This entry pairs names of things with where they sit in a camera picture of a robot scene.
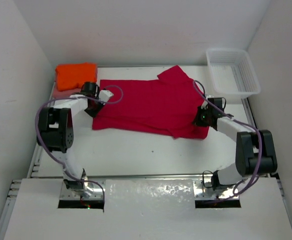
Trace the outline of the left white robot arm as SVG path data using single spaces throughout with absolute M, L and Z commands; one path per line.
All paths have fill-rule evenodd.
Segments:
M 54 106 L 44 106 L 36 116 L 38 144 L 61 166 L 66 188 L 81 198 L 92 195 L 94 183 L 88 180 L 72 149 L 73 117 L 80 112 L 96 117 L 113 96 L 111 91 L 100 89 L 96 83 L 86 82 L 80 92 L 58 100 Z

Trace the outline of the orange t shirt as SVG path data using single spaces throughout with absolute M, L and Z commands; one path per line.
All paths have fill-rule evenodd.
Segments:
M 60 92 L 81 89 L 85 82 L 96 83 L 98 67 L 95 63 L 60 64 L 55 68 L 57 89 Z

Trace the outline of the salmon pink t shirt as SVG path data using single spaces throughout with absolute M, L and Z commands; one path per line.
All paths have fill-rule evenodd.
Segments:
M 54 99 L 60 99 L 60 98 L 66 98 L 71 96 L 72 94 L 79 93 L 81 91 L 80 88 L 65 90 L 65 91 L 59 91 L 56 87 L 53 89 L 52 98 Z

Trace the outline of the magenta t shirt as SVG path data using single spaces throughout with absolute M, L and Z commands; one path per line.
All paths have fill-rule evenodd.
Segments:
M 120 129 L 203 140 L 208 127 L 193 124 L 203 98 L 179 66 L 163 71 L 154 80 L 103 79 L 115 104 L 107 104 L 93 119 L 92 129 Z

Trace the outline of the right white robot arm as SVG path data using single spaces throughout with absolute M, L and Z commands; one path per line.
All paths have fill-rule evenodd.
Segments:
M 193 124 L 215 129 L 235 142 L 234 163 L 216 170 L 211 177 L 211 188 L 221 190 L 250 178 L 248 187 L 260 175 L 277 171 L 277 158 L 272 133 L 236 120 L 224 112 L 221 97 L 209 97 L 197 108 Z

